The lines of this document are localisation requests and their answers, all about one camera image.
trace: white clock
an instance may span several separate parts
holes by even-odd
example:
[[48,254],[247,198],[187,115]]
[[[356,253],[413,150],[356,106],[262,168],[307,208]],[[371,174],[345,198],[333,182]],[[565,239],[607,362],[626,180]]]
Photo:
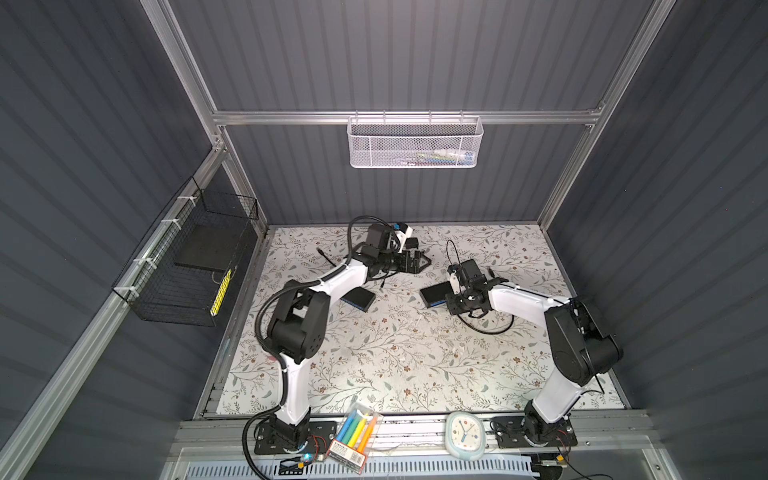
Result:
[[453,412],[445,420],[445,449],[461,460],[477,460],[485,452],[482,420],[471,413]]

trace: black wire mesh basket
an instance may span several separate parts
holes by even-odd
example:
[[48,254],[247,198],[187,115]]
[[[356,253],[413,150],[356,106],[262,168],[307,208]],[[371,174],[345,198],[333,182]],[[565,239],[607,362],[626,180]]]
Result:
[[[257,221],[255,198],[198,188],[175,219],[162,220],[167,226],[151,252],[137,258],[142,241],[112,290],[142,320],[226,322],[258,243]],[[133,263],[133,282],[118,286]]]

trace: crayon box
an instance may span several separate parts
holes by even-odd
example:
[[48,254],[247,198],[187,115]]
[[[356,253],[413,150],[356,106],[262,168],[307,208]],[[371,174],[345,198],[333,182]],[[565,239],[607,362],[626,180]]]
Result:
[[380,413],[360,402],[354,402],[328,448],[328,458],[361,474],[381,420]]

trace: wire basket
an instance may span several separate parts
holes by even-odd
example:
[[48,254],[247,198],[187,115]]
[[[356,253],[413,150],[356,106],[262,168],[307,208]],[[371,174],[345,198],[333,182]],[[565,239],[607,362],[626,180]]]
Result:
[[[198,189],[175,219],[162,221],[167,226],[157,246],[144,258],[128,262],[118,277],[139,262],[133,282],[116,282],[112,290],[142,320],[215,326],[214,320],[221,317],[226,322],[258,243],[256,199]],[[232,254],[223,272],[179,264],[187,242],[201,228],[229,233],[225,250]]]
[[472,168],[483,135],[480,117],[463,115],[405,122],[383,115],[378,123],[350,117],[346,131],[354,168]]

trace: white wire mesh basket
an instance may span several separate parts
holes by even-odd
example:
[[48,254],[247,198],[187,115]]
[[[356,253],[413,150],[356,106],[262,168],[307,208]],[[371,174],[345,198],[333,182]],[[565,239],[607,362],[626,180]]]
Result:
[[354,168],[472,168],[482,122],[463,115],[350,117],[349,163]]

